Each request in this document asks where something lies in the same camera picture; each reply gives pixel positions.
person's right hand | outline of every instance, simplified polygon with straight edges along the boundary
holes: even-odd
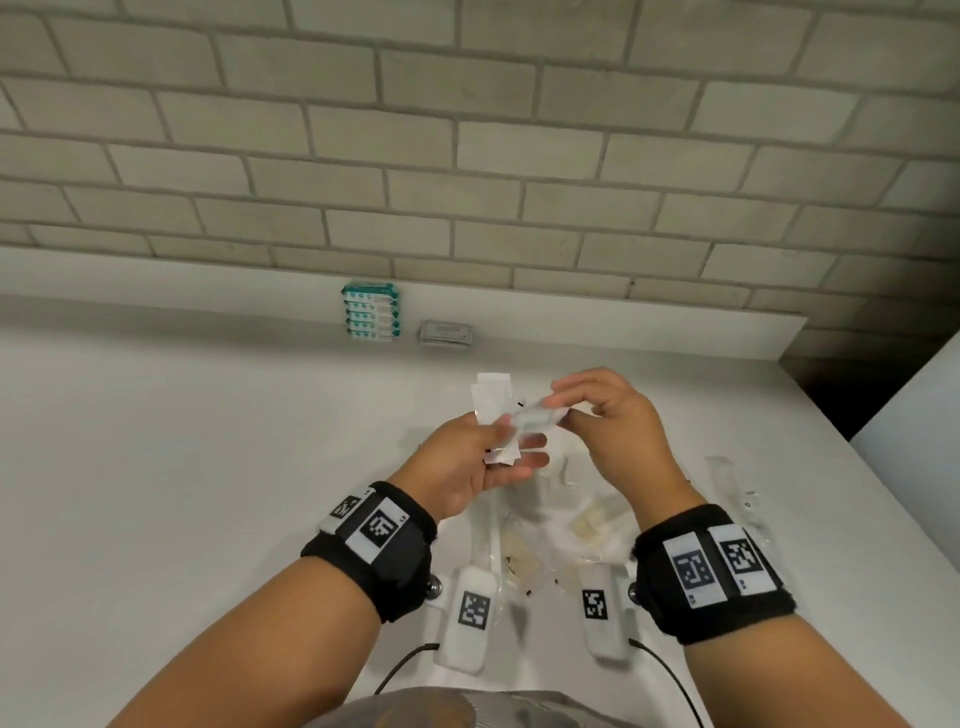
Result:
[[[593,405],[596,417],[571,409],[561,427],[580,437],[597,470],[633,506],[641,528],[704,502],[670,451],[657,409],[609,369],[587,369],[552,382],[544,407]]]

wrist strap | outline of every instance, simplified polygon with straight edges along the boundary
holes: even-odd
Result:
[[[396,486],[378,481],[340,501],[300,556],[342,571],[370,598],[381,622],[396,621],[425,600],[436,538],[430,514]]]
[[[680,644],[797,609],[750,534],[718,505],[691,508],[644,531],[633,554],[637,601]]]

wire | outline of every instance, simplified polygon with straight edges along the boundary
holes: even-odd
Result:
[[[650,647],[648,647],[646,644],[641,644],[633,638],[629,638],[627,642],[629,642],[632,646],[636,647],[637,649],[642,649],[644,652],[648,652],[651,655],[653,655],[654,660],[659,662],[663,666],[663,669],[665,669],[667,672],[670,673],[670,677],[672,677],[673,681],[677,683],[677,687],[680,688],[680,692],[684,694],[684,697],[686,698],[686,704],[690,706],[690,710],[693,711],[693,716],[697,719],[697,725],[699,725],[700,728],[704,728],[704,722],[700,719],[700,714],[697,713],[697,708],[693,704],[693,701],[690,699],[689,693],[687,693],[686,688],[684,688],[684,684],[680,682],[680,678],[677,677],[677,674],[672,669],[670,669],[670,666],[660,658],[660,655],[658,655],[656,652],[650,649]]]
[[[410,662],[414,657],[419,655],[421,652],[428,652],[430,650],[440,649],[440,643],[427,643],[422,644],[417,649],[412,649],[400,660],[390,672],[387,673],[387,676],[383,678],[383,682],[380,683],[380,687],[373,691],[374,695],[380,695],[383,692],[383,689],[387,687],[387,683],[390,682],[390,678],[397,674],[401,667]]]

person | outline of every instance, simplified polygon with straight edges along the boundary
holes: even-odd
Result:
[[[703,505],[671,453],[653,404],[623,377],[587,370],[552,383],[547,407],[583,439],[597,470],[629,501],[641,532]],[[547,464],[524,452],[512,467],[483,457],[511,436],[509,422],[472,413],[441,425],[388,481],[439,522],[482,491],[527,480]],[[542,448],[542,435],[521,447]],[[417,688],[340,707],[376,642],[367,594],[320,558],[300,558],[220,618],[154,677],[110,728],[294,728],[390,725],[625,725],[558,693]],[[808,728],[907,723],[797,615],[765,619],[684,648],[717,728]]]

person's left arm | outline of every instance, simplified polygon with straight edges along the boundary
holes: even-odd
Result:
[[[525,452],[512,467],[485,466],[484,451],[510,435],[506,419],[483,426],[467,413],[388,480],[439,522],[546,465],[545,453]],[[521,446],[545,443],[533,435]],[[190,643],[109,728],[296,728],[343,703],[379,632],[360,587],[321,559],[301,558]]]

